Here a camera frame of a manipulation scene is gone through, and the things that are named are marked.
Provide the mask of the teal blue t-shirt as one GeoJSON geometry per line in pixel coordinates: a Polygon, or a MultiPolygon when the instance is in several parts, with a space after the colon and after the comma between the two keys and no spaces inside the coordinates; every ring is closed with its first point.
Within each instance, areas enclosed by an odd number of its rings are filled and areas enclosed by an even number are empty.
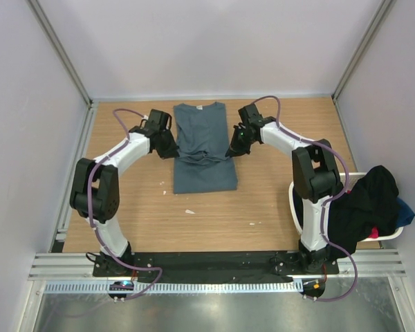
{"type": "Polygon", "coordinates": [[[238,178],[229,148],[226,107],[174,106],[179,157],[174,159],[174,193],[198,194],[236,190],[238,178]]]}

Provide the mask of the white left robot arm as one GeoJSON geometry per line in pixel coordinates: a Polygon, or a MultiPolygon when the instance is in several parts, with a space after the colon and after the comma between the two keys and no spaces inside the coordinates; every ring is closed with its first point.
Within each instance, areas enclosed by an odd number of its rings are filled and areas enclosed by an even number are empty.
{"type": "Polygon", "coordinates": [[[69,203],[87,220],[100,244],[100,256],[109,260],[109,268],[117,276],[131,271],[160,274],[161,268],[133,264],[131,245],[117,218],[119,180],[135,162],[153,151],[162,159],[179,156],[171,131],[172,116],[157,109],[147,116],[126,108],[114,109],[112,114],[122,127],[124,138],[94,159],[77,161],[69,203]]]}

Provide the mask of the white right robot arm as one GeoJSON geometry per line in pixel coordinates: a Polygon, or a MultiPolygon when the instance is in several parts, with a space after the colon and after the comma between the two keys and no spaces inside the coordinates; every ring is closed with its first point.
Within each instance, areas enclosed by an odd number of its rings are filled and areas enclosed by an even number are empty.
{"type": "Polygon", "coordinates": [[[253,143],[270,145],[290,156],[293,189],[302,199],[303,224],[299,240],[299,268],[308,274],[320,270],[329,257],[330,200],[342,189],[335,154],[327,140],[313,141],[285,128],[276,118],[263,117],[255,104],[238,110],[241,122],[227,157],[250,153],[253,143]]]}

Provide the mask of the white laundry basket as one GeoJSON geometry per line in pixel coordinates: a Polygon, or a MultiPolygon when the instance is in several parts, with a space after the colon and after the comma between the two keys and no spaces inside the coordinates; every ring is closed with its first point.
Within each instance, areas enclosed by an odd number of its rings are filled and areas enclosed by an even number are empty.
{"type": "MultiPolygon", "coordinates": [[[[350,172],[349,173],[349,188],[347,190],[347,192],[349,192],[351,190],[351,188],[356,184],[356,182],[362,178],[365,175],[364,172],[350,172]]],[[[299,213],[302,211],[302,208],[297,209],[295,207],[295,200],[294,200],[294,184],[293,182],[290,183],[289,188],[288,188],[288,200],[289,200],[289,205],[290,205],[290,212],[292,215],[292,219],[293,219],[293,223],[295,226],[295,229],[298,233],[298,235],[302,234],[302,225],[299,222],[299,213]]],[[[396,239],[397,237],[399,237],[402,232],[404,230],[404,226],[402,227],[397,227],[395,229],[395,232],[391,235],[388,236],[383,236],[383,237],[367,237],[366,239],[363,239],[362,242],[372,242],[372,241],[389,241],[392,239],[396,239]]]]}

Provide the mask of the black t-shirt in basket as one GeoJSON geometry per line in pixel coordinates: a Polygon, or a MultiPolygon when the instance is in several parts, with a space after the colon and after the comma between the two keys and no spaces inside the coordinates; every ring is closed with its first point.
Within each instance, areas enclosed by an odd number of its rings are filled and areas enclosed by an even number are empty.
{"type": "MultiPolygon", "coordinates": [[[[341,187],[336,197],[330,200],[328,236],[330,252],[327,261],[345,258],[356,251],[358,242],[377,227],[380,236],[395,232],[398,218],[399,195],[395,178],[383,166],[370,169],[347,192],[348,176],[341,178],[341,187]]],[[[294,192],[295,207],[302,208],[302,199],[294,192]]],[[[303,209],[299,222],[303,224],[303,209]]]]}

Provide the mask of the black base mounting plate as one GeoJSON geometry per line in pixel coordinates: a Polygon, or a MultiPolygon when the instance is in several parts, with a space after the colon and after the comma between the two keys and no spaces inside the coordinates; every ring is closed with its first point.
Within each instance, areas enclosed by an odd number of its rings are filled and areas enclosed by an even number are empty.
{"type": "Polygon", "coordinates": [[[338,264],[326,261],[318,264],[314,270],[307,269],[297,251],[245,251],[245,252],[128,252],[119,258],[120,265],[108,254],[100,253],[92,261],[93,275],[98,277],[130,276],[132,270],[128,264],[141,268],[136,275],[141,279],[150,279],[163,270],[163,282],[181,282],[193,279],[200,282],[223,282],[228,278],[269,277],[289,275],[313,275],[339,273],[338,264]]]}

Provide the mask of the pink garment in basket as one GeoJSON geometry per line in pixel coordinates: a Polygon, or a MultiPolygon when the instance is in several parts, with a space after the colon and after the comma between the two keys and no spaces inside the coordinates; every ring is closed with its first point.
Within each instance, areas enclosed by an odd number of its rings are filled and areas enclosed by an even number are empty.
{"type": "Polygon", "coordinates": [[[371,230],[371,234],[369,235],[370,239],[377,239],[379,237],[379,231],[377,227],[373,227],[371,230]]]}

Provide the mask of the blue garment in basket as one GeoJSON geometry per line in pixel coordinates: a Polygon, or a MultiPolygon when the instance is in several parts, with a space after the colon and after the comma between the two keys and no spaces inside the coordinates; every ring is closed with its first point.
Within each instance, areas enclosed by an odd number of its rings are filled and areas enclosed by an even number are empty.
{"type": "Polygon", "coordinates": [[[410,225],[415,217],[414,211],[410,206],[408,206],[408,204],[406,204],[406,202],[404,202],[404,200],[399,197],[397,198],[397,204],[399,205],[399,209],[396,227],[402,228],[410,225]]]}

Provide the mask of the aluminium left frame rail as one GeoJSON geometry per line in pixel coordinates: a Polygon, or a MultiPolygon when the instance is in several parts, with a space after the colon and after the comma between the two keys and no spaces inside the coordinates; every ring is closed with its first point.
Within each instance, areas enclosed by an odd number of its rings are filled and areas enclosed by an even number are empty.
{"type": "Polygon", "coordinates": [[[82,80],[80,79],[78,72],[76,71],[70,57],[68,56],[62,42],[60,41],[55,29],[50,22],[47,14],[45,13],[42,5],[38,0],[27,0],[26,1],[28,7],[32,11],[37,20],[38,24],[40,25],[42,31],[44,32],[46,38],[48,39],[49,43],[53,47],[57,57],[59,58],[62,66],[64,67],[66,73],[70,77],[74,87],[76,88],[77,92],[80,94],[81,98],[83,99],[85,105],[90,108],[92,105],[92,98],[90,97],[89,93],[87,92],[86,88],[82,80]]]}

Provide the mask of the aluminium frame rail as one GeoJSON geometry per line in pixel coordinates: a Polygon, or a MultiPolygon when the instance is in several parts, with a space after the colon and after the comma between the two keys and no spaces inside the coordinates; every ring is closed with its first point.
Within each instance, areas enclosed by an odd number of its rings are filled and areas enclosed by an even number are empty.
{"type": "Polygon", "coordinates": [[[395,3],[396,0],[382,0],[380,2],[332,94],[334,104],[337,104],[338,98],[342,95],[344,88],[360,65],[395,3]]]}
{"type": "MultiPolygon", "coordinates": [[[[137,252],[131,263],[140,267],[141,280],[149,281],[156,268],[163,269],[162,282],[225,284],[237,278],[256,277],[268,281],[276,277],[402,277],[402,259],[394,249],[359,250],[343,258],[306,269],[294,251],[256,252],[137,252]]],[[[30,268],[31,280],[128,277],[131,271],[108,262],[98,254],[37,254],[30,268]]]]}
{"type": "Polygon", "coordinates": [[[76,71],[70,57],[68,56],[62,42],[60,41],[55,29],[50,22],[47,14],[45,13],[42,5],[38,0],[27,0],[26,1],[28,7],[32,11],[37,20],[38,24],[40,25],[42,31],[44,32],[46,38],[48,39],[49,43],[53,47],[57,57],[59,58],[62,66],[64,67],[66,73],[70,77],[74,87],[76,88],[77,92],[80,94],[81,98],[83,99],[85,105],[90,108],[92,105],[92,98],[90,97],[89,93],[87,92],[86,88],[82,80],[80,79],[78,72],[76,71]]]}

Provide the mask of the aluminium front frame rail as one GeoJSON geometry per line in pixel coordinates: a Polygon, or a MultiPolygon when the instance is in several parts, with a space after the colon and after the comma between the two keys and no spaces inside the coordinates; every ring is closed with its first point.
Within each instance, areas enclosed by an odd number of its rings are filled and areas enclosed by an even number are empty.
{"type": "MultiPolygon", "coordinates": [[[[306,269],[294,251],[256,252],[137,252],[131,263],[140,267],[141,280],[149,281],[156,268],[163,269],[162,282],[225,284],[237,278],[256,277],[268,281],[276,277],[402,277],[402,259],[394,249],[359,250],[343,258],[306,269]]],[[[31,280],[128,277],[131,271],[108,262],[98,254],[37,254],[30,268],[31,280]]]]}

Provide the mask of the aluminium right frame rail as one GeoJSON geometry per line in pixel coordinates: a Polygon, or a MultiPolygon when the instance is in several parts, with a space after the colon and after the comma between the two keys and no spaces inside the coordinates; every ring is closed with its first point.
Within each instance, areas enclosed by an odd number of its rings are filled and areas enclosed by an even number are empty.
{"type": "Polygon", "coordinates": [[[396,0],[382,0],[380,2],[332,94],[334,104],[337,104],[338,98],[342,95],[344,88],[360,65],[395,3],[396,0]]]}

